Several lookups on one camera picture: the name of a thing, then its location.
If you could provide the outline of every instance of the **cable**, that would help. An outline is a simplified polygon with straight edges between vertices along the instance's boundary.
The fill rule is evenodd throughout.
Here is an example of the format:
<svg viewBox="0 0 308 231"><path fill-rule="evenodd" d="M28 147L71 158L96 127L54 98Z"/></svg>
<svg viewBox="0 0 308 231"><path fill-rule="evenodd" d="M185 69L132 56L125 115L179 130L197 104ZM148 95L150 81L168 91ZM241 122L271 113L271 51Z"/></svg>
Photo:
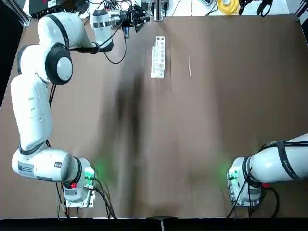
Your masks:
<svg viewBox="0 0 308 231"><path fill-rule="evenodd" d="M217 6L217 1L215 2L214 6L212 7L212 9L205 15L205 16L209 16L212 12L215 12L218 10L218 6Z"/></svg>
<svg viewBox="0 0 308 231"><path fill-rule="evenodd" d="M56 184L56 188L57 188L58 197L59 197L59 200L60 200L59 209L58 209L58 219L60 219L59 214L60 214L60 206L62 205L62 199L61 199L61 194L59 192L58 183L56 182L55 184ZM69 215L67 214L67 211L64 211L64 214L66 215L66 218L69 219Z"/></svg>
<svg viewBox="0 0 308 231"><path fill-rule="evenodd" d="M99 4L99 6L96 8L96 9L98 9L103 3L105 4L105 0L102 0L100 3L91 2L91 1L89 1L89 0L86 0L85 2L88 3L88 9L87 9L86 11L87 11L87 13L89 14L89 16L87 17L87 20L84 22L83 25L85 25L85 24L88 22L88 20L90 19L90 17L91 17L91 13L90 13L90 3L91 3L91 4Z"/></svg>
<svg viewBox="0 0 308 231"><path fill-rule="evenodd" d="M112 215L112 217L113 217L114 219L117 219L115 213L111 210L111 208L110 208L110 206L109 206L109 204L108 204L108 201L107 201L105 195L104 195L99 189L97 189L97 188L94 188L94 190L95 190L96 192L98 192L98 194L103 198L103 200L105 201L105 206L107 207L107 210L110 211L110 214Z"/></svg>
<svg viewBox="0 0 308 231"><path fill-rule="evenodd" d="M125 55L126 55L126 50L127 50L127 46L126 46L126 39L125 39L125 37L124 37L124 42L125 42L125 51L124 51L124 55L123 55L123 57L122 57L122 59L121 59L120 61L118 61L118 62L111 61L111 60L109 59L109 57L107 56L106 52L104 52L104 54L105 54L106 58L107 58L107 59L108 59L108 61L109 61L109 62L111 62L112 64L119 64L119 63L120 63L120 62L122 62L122 61L123 61L123 59L125 58Z"/></svg>
<svg viewBox="0 0 308 231"><path fill-rule="evenodd" d="M236 201L235 201L235 203L234 203L234 206L233 206L233 208L231 209L230 213L227 215L226 218L229 218L229 217L231 216L232 212L234 211L234 209L236 208L237 202L238 202L238 200L239 200L239 198L240 198L240 195L241 195L241 193L242 193L242 191L243 191L243 189L244 189L244 186L245 186L245 184L247 183L249 177L250 177L249 175L246 177L245 182L243 183L243 185L242 185L242 187L241 187L241 189L240 189L239 195L238 195L237 198L236 198Z"/></svg>
<svg viewBox="0 0 308 231"><path fill-rule="evenodd" d="M56 86L55 84L52 85L51 87L51 91L50 91L50 95L49 95L49 106L51 107L52 101L53 101L53 97L54 97L54 93L56 91ZM51 147L50 143L48 140L46 140L46 145L47 147ZM60 205L62 205L62 199L61 199L61 194L59 192L59 188L58 188L58 184L56 182L56 188L57 188L57 193L58 193L58 197L59 197L59 201L60 201ZM59 213L60 213L60 205L59 205L59 210L58 210L58 219L59 218ZM64 200L64 206L65 206L65 212L64 214L66 215L67 218L69 218L69 215L67 214L67 206L66 206L66 200Z"/></svg>
<svg viewBox="0 0 308 231"><path fill-rule="evenodd" d="M179 2L177 3L177 5L176 5L176 7L175 7L175 9L174 9L174 12L173 12L173 14L172 14L172 16L174 15L174 13L175 13L175 11L177 10L177 7L178 7L178 5L179 5L179 3L181 2L182 0L179 0Z"/></svg>
<svg viewBox="0 0 308 231"><path fill-rule="evenodd" d="M193 0L191 0L191 16L193 15L192 13L193 13L193 10L192 10L192 6L193 6L193 2L192 2Z"/></svg>
<svg viewBox="0 0 308 231"><path fill-rule="evenodd" d="M108 218L110 218L111 213L113 213L113 215L115 216L114 208L113 208L112 203L111 203L110 192L109 192L108 186L104 183L105 186L106 186L106 189L107 189L107 192L105 192L101 182L97 178L94 178L94 180L97 181L98 184L100 185L100 188L102 189L103 195L107 195L107 199L108 199L107 202L108 202L108 205L109 205L109 208L110 208L110 212L109 213L108 213L108 206L107 206L107 204L105 204L105 206L106 206L106 212L107 212Z"/></svg>
<svg viewBox="0 0 308 231"><path fill-rule="evenodd" d="M262 12L261 12L261 17L262 17L262 18L266 17L266 16L269 14L272 5L273 5L273 1L271 1L271 4L269 5L269 6L270 6L270 7L269 7L269 10L266 12L266 14L263 14L263 10L264 10L264 9L262 10Z"/></svg>
<svg viewBox="0 0 308 231"><path fill-rule="evenodd" d="M123 24L123 22L124 22L124 20L125 20L125 18L126 18L126 16L127 16L127 14L128 14L128 11L126 12L125 16L123 17L123 19L122 19L122 21L121 21L119 27L116 29L116 31L115 31L105 42L103 42L102 44L99 44L99 47L101 47L101 46L104 45L106 42L108 42L108 41L116 34L116 32L121 28L121 26L122 26L122 24Z"/></svg>
<svg viewBox="0 0 308 231"><path fill-rule="evenodd" d="M251 209L252 209L252 202L250 199L250 185L248 184L248 197L249 197L249 207L248 207L248 218L250 218Z"/></svg>

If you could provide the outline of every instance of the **label sticker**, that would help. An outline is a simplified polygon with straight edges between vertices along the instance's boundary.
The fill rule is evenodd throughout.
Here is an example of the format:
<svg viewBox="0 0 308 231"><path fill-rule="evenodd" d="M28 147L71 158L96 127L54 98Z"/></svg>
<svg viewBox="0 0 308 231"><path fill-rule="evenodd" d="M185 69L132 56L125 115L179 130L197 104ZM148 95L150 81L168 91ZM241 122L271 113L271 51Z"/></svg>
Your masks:
<svg viewBox="0 0 308 231"><path fill-rule="evenodd" d="M53 7L57 4L57 0L52 0L48 2L48 7Z"/></svg>
<svg viewBox="0 0 308 231"><path fill-rule="evenodd" d="M22 163L18 161L18 171L20 174L27 175L27 176L34 176L33 174L33 165Z"/></svg>
<svg viewBox="0 0 308 231"><path fill-rule="evenodd" d="M61 168L62 162L54 162L54 167Z"/></svg>
<svg viewBox="0 0 308 231"><path fill-rule="evenodd" d="M67 196L75 196L77 195L77 189L65 189L65 194Z"/></svg>

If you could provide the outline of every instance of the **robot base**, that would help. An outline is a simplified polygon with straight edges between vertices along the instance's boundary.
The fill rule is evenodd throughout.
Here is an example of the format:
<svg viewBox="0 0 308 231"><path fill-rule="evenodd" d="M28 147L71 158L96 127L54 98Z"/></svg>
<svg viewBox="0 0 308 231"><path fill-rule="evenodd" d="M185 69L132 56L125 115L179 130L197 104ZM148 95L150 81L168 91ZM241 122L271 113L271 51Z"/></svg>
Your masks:
<svg viewBox="0 0 308 231"><path fill-rule="evenodd" d="M237 158L232 167L226 171L229 198L232 205L234 206L236 199L239 196L240 190L244 185L244 188L239 196L236 206L237 207L249 207L249 194L248 194L248 183L245 183L245 178L242 173L242 157ZM260 202L261 188L254 188L250 186L250 201L252 202L252 207L257 206Z"/></svg>
<svg viewBox="0 0 308 231"><path fill-rule="evenodd" d="M69 208L92 208L94 206L95 190L85 189L84 186L95 186L94 180L89 180L88 177L96 177L94 170L88 160L79 159L82 166L80 180L74 189L64 187L66 204Z"/></svg>

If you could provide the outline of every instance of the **black strap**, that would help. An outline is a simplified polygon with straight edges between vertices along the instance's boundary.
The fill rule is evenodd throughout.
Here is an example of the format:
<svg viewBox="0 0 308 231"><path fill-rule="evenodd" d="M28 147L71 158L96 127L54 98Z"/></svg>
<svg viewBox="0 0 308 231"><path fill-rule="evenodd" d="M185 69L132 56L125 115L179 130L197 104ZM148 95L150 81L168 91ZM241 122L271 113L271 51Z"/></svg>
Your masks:
<svg viewBox="0 0 308 231"><path fill-rule="evenodd" d="M242 173L243 173L243 176L246 180L246 182L248 183L248 185L254 187L254 188L260 188L262 183L259 182L250 172L250 159L251 159L252 155L251 156L247 156L245 157L245 159L243 160L243 163L242 163Z"/></svg>
<svg viewBox="0 0 308 231"><path fill-rule="evenodd" d="M57 24L57 26L59 27L59 29L60 29L60 31L61 31L61 33L62 33L65 46L66 46L67 48L69 48L68 35L67 35L67 32L66 32L66 30L65 30L65 28L64 28L64 26L63 26L63 24L60 22L60 20L59 20L56 16L54 16L54 15L52 15L52 14L46 15L46 17L49 17L51 20L53 20L53 21Z"/></svg>
<svg viewBox="0 0 308 231"><path fill-rule="evenodd" d="M294 172L292 169L290 162L288 160L287 153L285 152L285 141L277 141L277 148L278 148L278 154L281 161L281 164L286 171L286 173L292 178L292 179L299 179L300 177Z"/></svg>
<svg viewBox="0 0 308 231"><path fill-rule="evenodd" d="M30 150L24 150L24 149L22 149L22 147L21 147L21 145L20 145L20 141L19 141L18 149L19 149L19 152L20 152L21 155L31 155L31 154L33 154L37 149L39 149L39 148L43 145L43 143L38 144L37 146L35 146L34 148L32 148L32 149L30 149Z"/></svg>

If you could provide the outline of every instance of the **green led light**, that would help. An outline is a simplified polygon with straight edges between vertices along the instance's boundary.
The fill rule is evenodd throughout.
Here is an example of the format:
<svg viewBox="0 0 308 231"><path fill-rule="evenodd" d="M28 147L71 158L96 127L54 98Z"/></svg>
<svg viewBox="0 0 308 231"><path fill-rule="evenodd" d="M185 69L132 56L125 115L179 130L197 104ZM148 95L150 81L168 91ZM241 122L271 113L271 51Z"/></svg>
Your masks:
<svg viewBox="0 0 308 231"><path fill-rule="evenodd" d="M231 177L237 178L239 173L239 168L238 167L231 167L229 170L229 174Z"/></svg>

